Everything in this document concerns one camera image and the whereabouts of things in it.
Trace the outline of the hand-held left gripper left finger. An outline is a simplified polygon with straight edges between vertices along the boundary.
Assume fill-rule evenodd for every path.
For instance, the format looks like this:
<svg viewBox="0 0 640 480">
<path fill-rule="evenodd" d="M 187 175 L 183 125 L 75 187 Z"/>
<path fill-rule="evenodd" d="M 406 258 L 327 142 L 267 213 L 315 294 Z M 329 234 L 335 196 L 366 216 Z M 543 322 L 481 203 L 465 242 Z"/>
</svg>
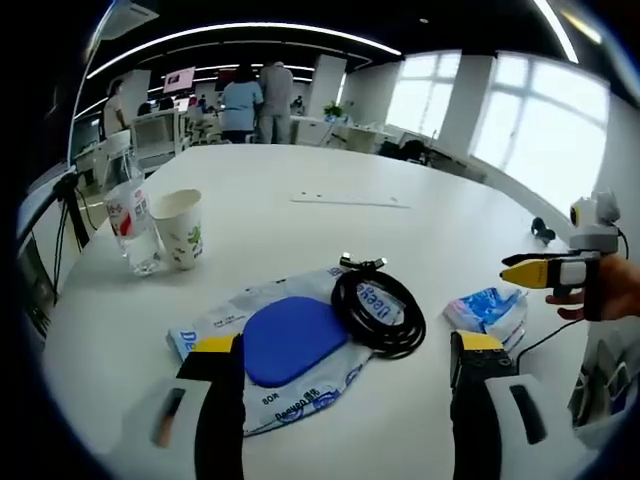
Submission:
<svg viewBox="0 0 640 480">
<path fill-rule="evenodd" d="M 117 479 L 242 479 L 244 343 L 212 337 L 175 377 L 158 381 L 122 419 L 107 454 Z"/>
</svg>

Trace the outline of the person's right hand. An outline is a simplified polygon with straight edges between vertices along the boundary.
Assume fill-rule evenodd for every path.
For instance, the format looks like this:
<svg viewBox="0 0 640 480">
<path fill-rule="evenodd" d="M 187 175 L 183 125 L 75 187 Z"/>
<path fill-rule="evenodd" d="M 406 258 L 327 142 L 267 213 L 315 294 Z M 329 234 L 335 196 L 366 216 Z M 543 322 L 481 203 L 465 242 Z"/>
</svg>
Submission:
<svg viewBox="0 0 640 480">
<path fill-rule="evenodd" d="M 600 313 L 587 313 L 585 302 L 593 295 L 599 298 Z M 558 315 L 567 321 L 615 321 L 639 316 L 639 267 L 619 255 L 608 255 L 599 261 L 598 282 L 594 289 L 582 289 L 566 296 L 547 295 L 549 305 L 558 306 Z"/>
</svg>

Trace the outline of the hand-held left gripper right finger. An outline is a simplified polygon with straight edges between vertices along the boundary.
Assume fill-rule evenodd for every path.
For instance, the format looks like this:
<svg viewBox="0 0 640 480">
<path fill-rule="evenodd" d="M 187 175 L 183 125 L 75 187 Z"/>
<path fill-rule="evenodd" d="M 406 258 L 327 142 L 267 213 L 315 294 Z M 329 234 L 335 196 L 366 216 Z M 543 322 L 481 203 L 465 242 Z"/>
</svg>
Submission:
<svg viewBox="0 0 640 480">
<path fill-rule="evenodd" d="M 567 409 L 530 374 L 520 375 L 502 344 L 481 333 L 451 333 L 455 479 L 574 479 L 588 464 Z"/>
</svg>

